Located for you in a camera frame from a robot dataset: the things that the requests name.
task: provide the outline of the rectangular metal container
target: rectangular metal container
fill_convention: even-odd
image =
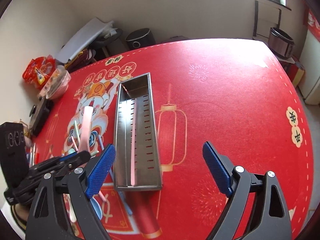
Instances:
[[[131,183],[132,127],[135,125],[135,183]],[[150,73],[119,84],[114,145],[114,188],[161,190],[162,178],[156,138]]]

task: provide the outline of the wall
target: wall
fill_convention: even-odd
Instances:
[[[33,87],[23,83],[30,60],[55,54],[83,25],[64,0],[13,0],[0,19],[1,101],[0,124],[22,119],[36,99]],[[0,172],[0,192],[6,184]],[[0,194],[0,207],[4,203]]]
[[[85,21],[98,17],[104,22],[115,20],[128,34],[136,29],[151,28],[157,41],[183,35],[200,38],[252,38],[255,0],[69,0]],[[302,26],[302,0],[287,0],[282,9],[281,28],[302,51],[307,29]]]

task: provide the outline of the tiled floor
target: tiled floor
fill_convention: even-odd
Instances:
[[[300,90],[296,89],[297,94],[300,97],[301,103],[304,108],[304,112],[308,119],[309,129],[311,132],[312,148],[313,148],[313,165],[314,165],[314,177],[313,177],[313,191],[310,200],[310,206],[308,215],[304,222],[304,225],[311,218],[314,210],[317,208],[320,202],[320,106],[306,105]]]

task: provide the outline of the table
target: table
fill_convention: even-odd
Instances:
[[[75,73],[36,138],[39,161],[71,147],[80,106],[95,108],[91,150],[113,142],[116,87],[151,73],[163,190],[127,196],[129,216],[108,176],[96,196],[101,222],[115,240],[205,239],[226,203],[202,158],[209,140],[249,172],[272,170],[292,217],[295,238],[305,220],[313,182],[310,131],[303,107],[281,65],[265,44],[252,40],[178,41],[130,51]],[[245,229],[244,219],[236,236]]]

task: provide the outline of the metal bolt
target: metal bolt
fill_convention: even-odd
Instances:
[[[83,169],[81,167],[78,167],[75,169],[75,174],[80,174],[82,173]]]
[[[273,171],[268,171],[268,176],[273,178],[275,176],[275,173]]]
[[[44,179],[50,179],[51,178],[51,173],[46,173],[43,177],[44,177]]]
[[[244,168],[242,166],[236,166],[236,171],[238,171],[239,173],[244,172]]]

